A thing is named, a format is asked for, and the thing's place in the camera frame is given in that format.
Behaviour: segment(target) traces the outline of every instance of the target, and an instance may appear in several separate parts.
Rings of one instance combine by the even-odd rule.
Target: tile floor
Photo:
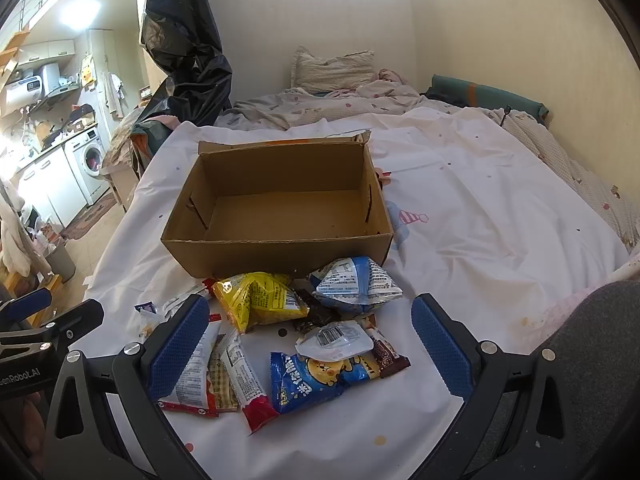
[[[82,238],[66,242],[66,250],[76,264],[76,273],[54,294],[53,305],[58,314],[82,301],[86,290],[84,279],[94,273],[102,252],[123,216],[122,206],[116,204]]]

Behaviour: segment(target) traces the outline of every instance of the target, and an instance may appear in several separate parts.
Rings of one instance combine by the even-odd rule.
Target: black plastic bag
[[[168,77],[136,124],[163,114],[213,124],[229,106],[232,72],[209,1],[146,0],[142,43]]]

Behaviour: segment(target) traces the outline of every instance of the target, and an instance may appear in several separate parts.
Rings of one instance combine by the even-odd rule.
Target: metal screw
[[[542,351],[542,357],[547,361],[553,361],[556,358],[556,353],[551,348],[545,348]]]
[[[80,352],[78,350],[72,350],[66,355],[66,360],[70,363],[75,363],[80,358]]]
[[[140,352],[140,343],[127,343],[124,345],[124,353],[127,355],[135,355]]]
[[[496,346],[496,344],[492,341],[482,341],[480,343],[480,349],[485,353],[485,354],[495,354],[498,351],[498,347]]]

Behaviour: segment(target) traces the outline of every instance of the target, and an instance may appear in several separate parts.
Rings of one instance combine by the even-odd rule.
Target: countertop
[[[26,164],[24,164],[23,166],[21,166],[20,164],[18,165],[18,170],[15,172],[20,173],[21,171],[25,170],[26,168],[28,168],[31,164],[33,164],[34,162],[37,162],[38,160],[40,160],[43,156],[47,156],[49,155],[49,153],[51,153],[53,150],[59,148],[60,146],[64,146],[64,143],[67,142],[68,140],[73,139],[74,137],[77,137],[80,134],[85,133],[85,131],[91,129],[91,128],[95,128],[97,126],[98,123],[93,123],[93,124],[89,124],[89,126],[85,127],[84,129],[80,130],[79,132],[73,132],[71,134],[68,134],[68,137],[65,137],[65,139],[62,140],[62,142],[59,142],[53,146],[51,146],[50,148],[47,148],[46,150],[41,151],[37,156],[33,157],[31,160],[29,160]]]

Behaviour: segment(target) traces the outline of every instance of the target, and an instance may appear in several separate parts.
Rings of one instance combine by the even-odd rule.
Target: washing machine
[[[65,155],[87,205],[93,205],[109,189],[107,181],[98,176],[104,158],[98,131],[90,128],[69,139]]]

